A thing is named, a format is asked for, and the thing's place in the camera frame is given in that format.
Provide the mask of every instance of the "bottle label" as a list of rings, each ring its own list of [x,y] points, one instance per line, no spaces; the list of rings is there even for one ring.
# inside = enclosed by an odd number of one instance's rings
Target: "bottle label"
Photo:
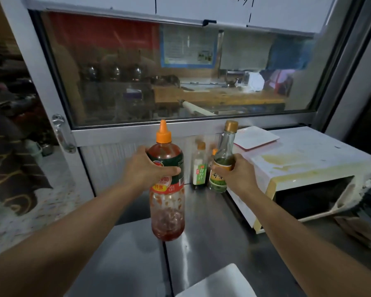
[[[151,187],[151,190],[158,194],[173,194],[179,192],[184,187],[184,155],[180,153],[176,157],[169,159],[158,159],[147,154],[151,161],[162,167],[180,167],[182,170],[179,175],[162,177],[158,183]]]
[[[217,165],[220,168],[226,169],[228,171],[232,170],[232,165],[220,165],[220,164],[216,163],[215,161],[213,162],[212,167],[214,165]],[[213,172],[213,169],[210,171],[209,182],[216,185],[216,186],[227,186],[227,183],[225,182],[223,177],[218,175],[217,173]]]
[[[192,183],[194,185],[200,185],[205,183],[206,178],[206,164],[194,164],[194,175],[192,177]]]

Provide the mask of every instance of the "person's right arm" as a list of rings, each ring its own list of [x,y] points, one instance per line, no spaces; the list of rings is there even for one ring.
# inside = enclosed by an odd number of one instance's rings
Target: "person's right arm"
[[[298,284],[309,297],[371,297],[371,271],[322,240],[258,188],[254,167],[235,154],[232,171],[213,170],[256,215]]]

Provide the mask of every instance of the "patterned cloth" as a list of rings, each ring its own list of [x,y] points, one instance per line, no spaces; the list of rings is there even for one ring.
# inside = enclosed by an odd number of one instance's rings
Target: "patterned cloth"
[[[23,139],[18,127],[0,114],[0,201],[17,215],[36,206],[36,189],[52,189]]]

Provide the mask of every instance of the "white microwave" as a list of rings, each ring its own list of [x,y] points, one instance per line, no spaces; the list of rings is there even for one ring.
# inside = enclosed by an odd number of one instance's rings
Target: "white microwave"
[[[259,189],[301,222],[347,210],[371,188],[371,155],[309,127],[272,130],[277,141],[243,151]],[[228,189],[256,233],[254,213]]]

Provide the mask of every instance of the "silver handle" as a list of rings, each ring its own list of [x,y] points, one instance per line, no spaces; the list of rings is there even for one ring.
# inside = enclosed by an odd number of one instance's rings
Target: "silver handle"
[[[64,135],[63,125],[66,124],[64,118],[60,114],[54,114],[52,116],[52,123],[54,124],[54,130],[56,136],[58,137],[58,141],[63,149],[68,153],[75,153],[76,146],[66,141],[66,136]]]

